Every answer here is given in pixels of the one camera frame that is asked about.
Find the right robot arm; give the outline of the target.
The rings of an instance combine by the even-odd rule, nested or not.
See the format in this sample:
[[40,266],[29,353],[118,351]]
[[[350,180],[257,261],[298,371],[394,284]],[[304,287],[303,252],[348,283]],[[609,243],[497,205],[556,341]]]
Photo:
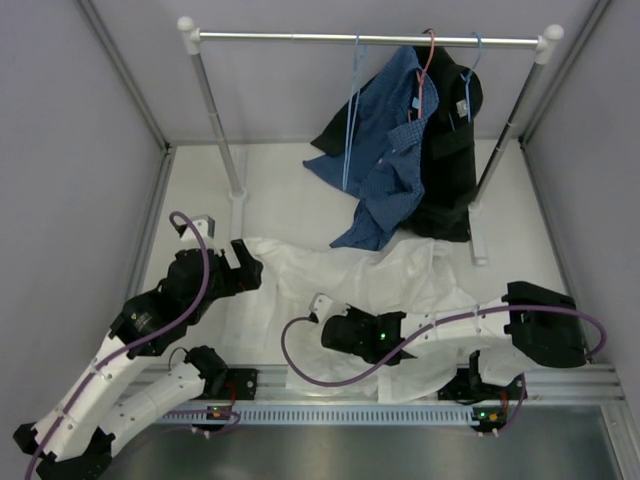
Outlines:
[[572,298],[529,282],[511,282],[498,300],[471,311],[392,311],[371,314],[317,295],[311,314],[322,327],[321,345],[367,364],[378,399],[406,403],[434,394],[467,365],[465,384],[490,396],[538,367],[573,369],[586,364]]

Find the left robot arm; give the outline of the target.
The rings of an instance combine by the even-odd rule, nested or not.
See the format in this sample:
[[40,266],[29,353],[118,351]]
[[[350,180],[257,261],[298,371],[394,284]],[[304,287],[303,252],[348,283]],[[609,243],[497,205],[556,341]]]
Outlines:
[[158,285],[129,299],[98,353],[72,389],[44,418],[20,425],[13,439],[30,456],[29,475],[42,479],[97,479],[142,430],[179,405],[213,399],[229,386],[228,366],[210,346],[184,360],[146,389],[123,399],[129,385],[182,339],[217,300],[257,290],[262,263],[241,239],[223,251],[181,250]]

